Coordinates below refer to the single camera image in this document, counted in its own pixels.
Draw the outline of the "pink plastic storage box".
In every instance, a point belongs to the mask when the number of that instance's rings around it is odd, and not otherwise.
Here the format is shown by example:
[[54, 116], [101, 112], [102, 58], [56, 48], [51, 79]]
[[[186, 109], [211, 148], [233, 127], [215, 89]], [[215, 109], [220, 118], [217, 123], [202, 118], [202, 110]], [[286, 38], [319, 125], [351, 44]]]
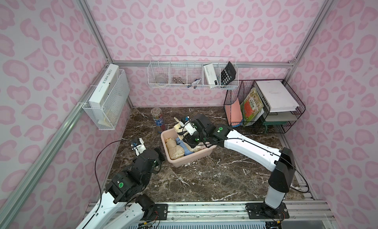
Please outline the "pink plastic storage box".
[[196, 146], [191, 148], [183, 141], [182, 136], [178, 135], [175, 129], [163, 131], [160, 137], [168, 162], [176, 168], [209, 156], [215, 149], [215, 146], [210, 146], [209, 148]]

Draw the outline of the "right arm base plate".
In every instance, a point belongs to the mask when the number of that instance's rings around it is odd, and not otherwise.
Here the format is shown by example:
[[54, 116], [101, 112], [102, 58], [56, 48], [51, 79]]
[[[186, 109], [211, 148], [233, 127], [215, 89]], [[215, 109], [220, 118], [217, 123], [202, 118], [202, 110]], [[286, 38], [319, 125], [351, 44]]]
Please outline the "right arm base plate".
[[285, 203], [281, 203], [277, 209], [272, 209], [265, 203], [247, 203], [245, 209], [248, 212], [249, 219], [289, 219], [290, 215]]

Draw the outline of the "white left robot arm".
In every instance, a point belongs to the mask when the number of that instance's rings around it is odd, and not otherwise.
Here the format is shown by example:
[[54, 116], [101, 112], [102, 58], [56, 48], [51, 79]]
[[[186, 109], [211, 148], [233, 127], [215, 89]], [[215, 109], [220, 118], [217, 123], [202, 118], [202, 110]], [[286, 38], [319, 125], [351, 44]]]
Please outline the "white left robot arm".
[[144, 150], [105, 186], [99, 201], [77, 228], [126, 229], [139, 221], [152, 224], [159, 218], [156, 204], [142, 192], [152, 175], [160, 172], [163, 161], [159, 147]]

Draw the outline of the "beige umbrella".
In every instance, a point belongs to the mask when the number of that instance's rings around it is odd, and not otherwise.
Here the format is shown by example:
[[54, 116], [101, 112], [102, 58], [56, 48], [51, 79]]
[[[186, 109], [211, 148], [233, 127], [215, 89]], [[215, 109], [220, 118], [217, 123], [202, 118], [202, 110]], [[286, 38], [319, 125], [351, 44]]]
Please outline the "beige umbrella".
[[165, 140], [166, 148], [168, 150], [168, 155], [171, 160], [176, 160], [184, 157], [185, 150], [183, 147], [177, 144], [176, 139], [167, 138]]

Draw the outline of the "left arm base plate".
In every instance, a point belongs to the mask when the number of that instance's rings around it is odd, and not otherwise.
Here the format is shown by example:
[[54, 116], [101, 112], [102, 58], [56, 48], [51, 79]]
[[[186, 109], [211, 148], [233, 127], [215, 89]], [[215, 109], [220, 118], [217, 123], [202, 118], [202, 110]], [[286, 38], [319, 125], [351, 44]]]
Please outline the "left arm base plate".
[[138, 203], [133, 203], [126, 210], [126, 218], [128, 220], [136, 219], [137, 221], [167, 220], [168, 204], [158, 203], [149, 209], [143, 209]]

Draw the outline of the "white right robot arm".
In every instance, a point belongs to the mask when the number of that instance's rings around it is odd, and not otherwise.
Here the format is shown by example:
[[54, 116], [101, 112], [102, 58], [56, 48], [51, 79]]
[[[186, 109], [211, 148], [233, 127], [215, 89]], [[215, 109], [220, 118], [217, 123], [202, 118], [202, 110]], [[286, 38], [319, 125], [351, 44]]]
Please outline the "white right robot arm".
[[269, 188], [263, 207], [276, 210], [289, 192], [296, 172], [293, 153], [288, 148], [279, 150], [252, 140], [231, 126], [214, 125], [207, 116], [196, 115], [193, 119], [184, 117], [178, 123], [181, 126], [184, 142], [190, 147], [201, 143], [205, 147], [217, 145], [236, 151], [256, 161], [271, 172]]

